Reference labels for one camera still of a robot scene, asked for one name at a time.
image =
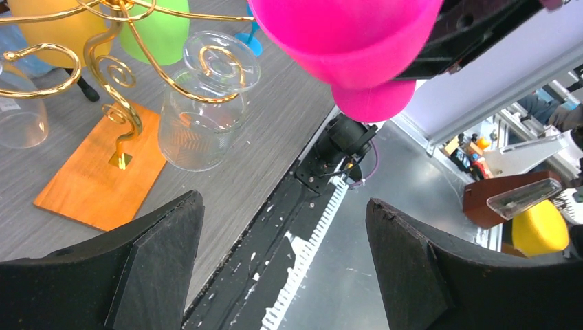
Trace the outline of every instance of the gold wire stand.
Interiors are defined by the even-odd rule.
[[[141,1],[141,0],[92,0],[88,2],[84,2],[84,0],[77,0],[79,3],[78,7],[65,10],[62,12],[57,12],[54,14],[49,15],[41,15],[41,16],[29,16],[29,17],[8,17],[0,19],[0,25],[4,24],[24,24],[24,23],[38,23],[44,21],[53,21],[57,19],[63,19],[65,17],[70,17],[75,14],[79,14],[84,11],[89,11],[92,14],[95,14],[99,17],[102,17],[106,20],[111,21],[110,28],[103,32],[102,34],[98,34],[90,38],[84,47],[84,52],[82,54],[85,63],[87,64],[87,68],[96,78],[98,84],[115,100],[114,105],[105,105],[102,110],[104,114],[113,122],[117,124],[126,124],[129,123],[131,128],[130,130],[119,136],[115,141],[115,153],[112,156],[111,164],[115,164],[119,169],[126,169],[129,164],[129,157],[127,154],[124,153],[124,143],[127,141],[134,140],[137,138],[143,131],[144,127],[139,115],[136,113],[135,109],[132,105],[126,100],[121,93],[119,93],[116,88],[109,83],[106,76],[103,72],[100,71],[99,64],[102,61],[109,60],[112,62],[107,67],[107,75],[118,85],[123,87],[134,87],[135,86],[135,76],[132,74],[130,68],[123,63],[118,58],[113,56],[95,56],[95,50],[97,46],[107,43],[110,40],[114,39],[123,27],[123,24],[127,24],[132,35],[134,36],[137,44],[140,46],[140,49],[144,52],[145,56],[148,58],[148,61],[152,65],[153,69],[158,73],[160,78],[170,85],[174,90],[176,90],[181,95],[190,98],[191,100],[195,100],[198,102],[205,102],[205,103],[224,103],[229,102],[235,99],[238,94],[233,93],[231,95],[225,96],[224,98],[207,98],[204,96],[200,96],[194,93],[190,93],[186,89],[180,87],[163,69],[160,67],[158,62],[154,59],[152,53],[150,53],[148,47],[145,45],[144,41],[142,40],[140,33],[135,28],[135,22],[139,21],[140,19],[145,19],[149,15],[151,15],[154,11],[161,12],[164,14],[173,15],[176,17],[184,17],[188,19],[206,19],[206,20],[214,20],[214,21],[240,21],[240,22],[252,22],[254,18],[251,16],[224,16],[224,15],[211,15],[211,14],[197,14],[192,12],[179,12],[176,10],[171,10],[168,8],[163,8],[161,6],[156,5],[156,0],[152,0],[151,3]],[[97,5],[104,5],[106,6],[110,14],[104,14],[98,10],[95,10],[94,7]],[[142,6],[147,8],[146,12],[143,12],[139,15],[131,16],[129,14],[129,10],[133,6]],[[34,45],[28,47],[26,49],[22,49],[19,51],[9,51],[3,54],[3,57],[6,61],[13,62],[17,61],[20,58],[29,56],[35,52],[40,50],[53,50],[57,52],[62,52],[68,57],[71,58],[71,61],[74,63],[74,69],[71,73],[71,76],[60,85],[57,85],[50,89],[43,89],[38,91],[31,91],[31,92],[20,92],[20,91],[8,91],[5,89],[0,89],[0,96],[7,97],[7,98],[17,98],[17,99],[30,99],[30,98],[45,98],[48,96],[53,96],[59,93],[63,93],[67,89],[69,89],[72,85],[74,85],[80,78],[81,75],[81,63],[79,59],[79,54],[75,54],[70,49],[63,47],[61,45],[55,45],[50,43],[43,43],[40,45]],[[232,56],[226,49],[222,47],[214,47],[213,50],[222,51],[227,56],[229,56],[232,60],[236,61],[239,64],[239,68],[241,68],[240,63],[238,60]],[[204,51],[201,50],[199,54],[199,60],[205,67],[205,63],[203,60]],[[243,71],[241,70],[241,82],[244,82]]]
[[[82,56],[87,69],[115,102],[102,107],[104,118],[97,123],[93,131],[83,140],[49,184],[44,187],[34,200],[34,205],[101,230],[112,230],[130,222],[134,218],[162,171],[166,160],[157,146],[157,130],[160,116],[144,107],[129,102],[114,87],[114,85],[123,87],[134,87],[136,85],[135,76],[130,67],[114,56],[96,56],[96,48],[114,39],[121,32],[123,25],[127,24],[152,68],[164,82],[191,100],[219,104],[237,98],[238,94],[233,93],[224,98],[207,98],[190,93],[180,87],[153,58],[140,37],[140,33],[135,28],[135,22],[145,19],[154,11],[189,19],[250,22],[254,18],[249,16],[220,16],[178,12],[156,5],[156,0],[152,0],[152,3],[142,0],[77,0],[77,2],[79,2],[79,6],[76,8],[50,15],[0,19],[0,25],[35,23],[63,19],[89,11],[110,21],[107,31],[87,40],[83,54],[75,54],[66,47],[49,43],[5,52],[3,54],[4,60],[13,62],[41,50],[52,50],[66,54],[71,58],[74,65],[70,77],[55,87],[31,92],[0,89],[0,96],[31,99],[45,98],[63,93],[80,78],[80,57]],[[97,5],[107,7],[109,14],[94,10]],[[146,12],[131,16],[129,10],[133,6],[142,6],[146,8]],[[223,52],[234,61],[241,72],[240,83],[242,85],[245,84],[243,68],[240,62],[233,54],[222,47],[207,46],[200,50],[199,60],[204,72],[210,74],[210,70],[204,61],[204,54],[207,51]],[[100,69],[101,63],[107,63],[103,71]],[[117,136],[115,152],[111,148],[112,135]]]

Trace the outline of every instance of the metal floor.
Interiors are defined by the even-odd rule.
[[[388,329],[364,222],[371,197],[462,239],[476,240],[479,229],[461,212],[464,181],[429,158],[392,122],[375,141],[379,170],[365,186],[346,194],[279,329]],[[363,173],[373,165],[371,153],[363,161]]]

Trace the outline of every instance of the yellow sponge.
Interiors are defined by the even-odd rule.
[[[569,244],[569,231],[559,210],[545,200],[514,217],[512,243],[526,256],[559,252]]]

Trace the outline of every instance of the green cup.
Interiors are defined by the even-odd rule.
[[[157,0],[156,5],[181,12],[189,12],[190,9],[188,0]],[[147,8],[139,5],[135,5],[129,10],[132,16],[146,11]],[[182,59],[182,47],[188,39],[189,26],[189,19],[161,12],[153,12],[145,19],[135,22],[135,27],[142,40],[160,65],[174,64]],[[126,53],[139,61],[148,63],[146,55],[135,41],[127,25],[124,25],[120,33],[120,42]]]

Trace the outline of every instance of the gold spiral wire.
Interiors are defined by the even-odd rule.
[[[123,10],[116,11],[114,9],[110,9],[111,16],[113,17],[123,17]],[[115,156],[118,159],[118,164],[120,169],[125,169],[127,164],[125,162],[125,154],[124,154],[124,142],[134,140],[137,138],[143,130],[142,120],[140,116],[135,111],[133,106],[131,105],[126,98],[122,96],[122,94],[115,89],[109,81],[105,78],[103,73],[100,71],[99,62],[104,60],[113,61],[113,64],[109,66],[107,70],[108,74],[110,74],[113,81],[116,83],[120,83],[122,86],[132,86],[132,82],[135,80],[135,76],[131,73],[131,70],[125,65],[122,61],[116,59],[112,56],[96,56],[95,50],[97,46],[106,43],[110,40],[113,40],[122,29],[123,21],[112,21],[111,26],[106,32],[98,34],[90,38],[86,43],[83,50],[83,55],[85,57],[85,62],[87,63],[87,68],[95,79],[98,81],[99,85],[105,89],[105,91],[115,100],[117,103],[115,106],[112,107],[104,107],[102,110],[105,112],[105,115],[111,121],[117,124],[125,124],[128,122],[131,126],[130,131],[120,135],[115,140]],[[121,78],[118,78],[115,75],[115,72],[122,74]],[[130,81],[123,80],[124,76],[126,78],[130,78]]]
[[[36,23],[36,22],[44,22],[44,21],[53,21],[57,19],[64,19],[66,17],[71,17],[75,14],[79,14],[81,12],[89,11],[94,15],[97,15],[103,19],[109,20],[111,25],[106,32],[101,34],[95,35],[91,37],[85,43],[85,47],[83,50],[83,56],[85,62],[87,64],[87,69],[93,74],[99,85],[103,87],[103,89],[115,100],[116,104],[114,105],[104,105],[102,107],[102,111],[104,115],[110,119],[111,121],[117,124],[126,124],[129,123],[131,125],[131,130],[121,135],[116,140],[116,155],[120,160],[119,167],[125,169],[125,157],[123,153],[123,142],[135,139],[139,134],[141,134],[143,129],[142,121],[132,107],[132,105],[108,82],[105,78],[104,74],[100,71],[100,63],[102,61],[108,60],[112,63],[107,65],[106,72],[107,75],[119,86],[123,87],[134,87],[136,84],[136,79],[134,74],[132,73],[131,69],[123,63],[121,60],[117,59],[116,57],[110,55],[104,56],[95,56],[95,50],[97,46],[106,43],[108,41],[113,40],[117,35],[119,35],[122,24],[127,23],[132,35],[137,41],[137,44],[140,46],[150,64],[152,64],[153,69],[158,73],[158,75],[164,80],[168,85],[170,85],[175,91],[180,93],[181,95],[198,102],[204,103],[211,103],[211,104],[220,104],[224,102],[229,102],[235,99],[239,94],[232,93],[227,95],[223,98],[207,98],[205,96],[200,96],[194,93],[190,93],[186,91],[184,88],[180,87],[173,79],[164,70],[160,67],[158,62],[153,58],[153,55],[149,52],[148,48],[145,46],[144,41],[141,39],[138,31],[134,25],[135,21],[139,21],[140,19],[145,19],[149,15],[151,15],[154,11],[161,12],[164,14],[173,15],[176,17],[184,17],[188,19],[206,19],[206,20],[216,20],[216,21],[245,21],[251,22],[254,21],[254,17],[252,16],[226,16],[226,15],[213,15],[213,14],[199,14],[199,13],[191,13],[191,12],[179,12],[176,10],[171,10],[168,8],[163,8],[156,4],[156,0],[151,0],[151,3],[145,2],[142,0],[90,0],[85,2],[84,0],[77,0],[79,6],[64,10],[62,12],[57,12],[53,14],[46,14],[46,15],[38,15],[38,16],[25,16],[25,17],[4,17],[0,19],[0,25],[5,24],[22,24],[22,23]],[[104,5],[110,9],[110,14],[105,14],[97,9],[94,9],[95,6]],[[131,16],[129,14],[129,10],[135,6],[139,5],[142,7],[147,8],[146,12],[141,14],[137,14]],[[74,62],[74,69],[71,73],[70,77],[60,85],[49,89],[42,89],[37,91],[28,91],[28,92],[20,92],[20,91],[8,91],[0,89],[0,96],[8,97],[8,98],[19,98],[19,99],[30,99],[30,98],[44,98],[47,96],[56,95],[59,93],[64,92],[65,90],[69,89],[73,84],[75,84],[81,75],[81,63],[80,59],[77,54],[75,54],[70,49],[50,44],[50,43],[43,43],[39,45],[34,45],[19,51],[15,52],[5,52],[3,57],[6,61],[12,62],[17,61],[20,58],[33,54],[39,50],[54,50],[57,52],[63,52],[71,60]],[[201,49],[199,53],[199,60],[201,61],[201,66],[203,68],[203,72],[206,75],[210,75],[211,71],[208,65],[204,60],[204,54],[207,51],[214,50],[218,52],[223,52],[227,57],[229,57],[232,61],[234,61],[239,68],[241,73],[240,82],[242,85],[245,83],[244,77],[244,70],[241,65],[241,62],[234,56],[234,54],[230,53],[227,49],[219,46],[205,46]]]
[[[139,21],[140,19],[145,19],[146,17],[150,16],[155,8],[156,8],[156,0],[151,0],[152,4],[151,7],[148,8],[145,12],[131,16],[129,13],[125,16],[116,15],[116,12],[123,11],[128,12],[129,9],[133,7],[132,0],[101,0],[101,4],[108,7],[111,11],[111,15],[104,14],[99,10],[93,9],[89,4],[83,2],[83,0],[77,0],[79,6],[83,7],[87,11],[90,11],[92,14],[97,15],[103,19],[107,19],[109,21],[114,22],[132,22],[132,21]]]
[[[54,94],[62,93],[67,89],[71,88],[71,86],[75,85],[75,83],[77,83],[79,78],[81,78],[81,61],[79,60],[79,56],[77,56],[77,54],[75,54],[75,52],[73,52],[69,48],[60,45],[55,45],[52,43],[41,43],[38,45],[27,47],[25,49],[21,49],[16,52],[13,51],[4,52],[3,57],[8,62],[15,62],[21,58],[25,58],[26,56],[33,55],[34,53],[41,50],[53,50],[67,55],[74,64],[71,76],[61,84],[47,89],[39,89],[36,91],[10,91],[7,89],[0,89],[0,96],[3,96],[5,98],[17,98],[20,100],[29,100],[33,98],[46,98]]]
[[[129,15],[129,12],[127,11],[127,9],[125,7],[122,6],[120,9],[124,13],[125,16]],[[232,94],[227,95],[223,98],[208,98],[208,97],[201,96],[201,95],[198,95],[195,93],[190,93],[189,91],[187,91],[186,89],[184,89],[183,87],[178,85],[162,69],[160,64],[158,64],[158,62],[156,61],[156,59],[154,58],[152,53],[150,53],[148,47],[146,46],[146,44],[142,40],[142,37],[140,36],[138,29],[135,28],[134,23],[132,21],[128,21],[127,24],[130,28],[131,33],[133,34],[134,39],[136,40],[137,44],[140,46],[140,49],[144,52],[144,55],[148,59],[148,62],[150,62],[150,64],[154,68],[154,70],[158,73],[158,76],[160,76],[160,78],[162,78],[162,80],[164,80],[170,87],[172,87],[175,91],[177,91],[181,95],[183,95],[187,98],[190,98],[191,100],[197,101],[197,102],[210,103],[210,104],[221,104],[221,103],[229,102],[229,101],[234,100],[239,95],[239,93],[232,93]],[[213,47],[216,47],[217,50],[224,52],[230,58],[234,58],[235,63],[239,66],[239,69],[241,70],[241,78],[243,79],[243,67],[241,65],[241,62],[239,62],[239,60],[235,56],[233,56],[233,54],[231,54],[228,50],[226,50],[222,47],[219,47],[219,46],[213,46]],[[206,52],[206,49],[204,51],[201,50],[201,52],[199,53],[199,59],[201,60],[201,62],[204,62],[203,61],[204,52]]]
[[[128,121],[128,116],[117,104],[104,104],[101,107],[103,114],[112,122],[123,125]]]
[[[107,74],[113,81],[115,81],[115,83],[123,87],[135,87],[135,75],[126,63],[123,63],[119,58],[113,57],[111,55],[101,55],[96,59],[97,63],[100,64],[105,60],[113,62],[112,64],[107,65]]]

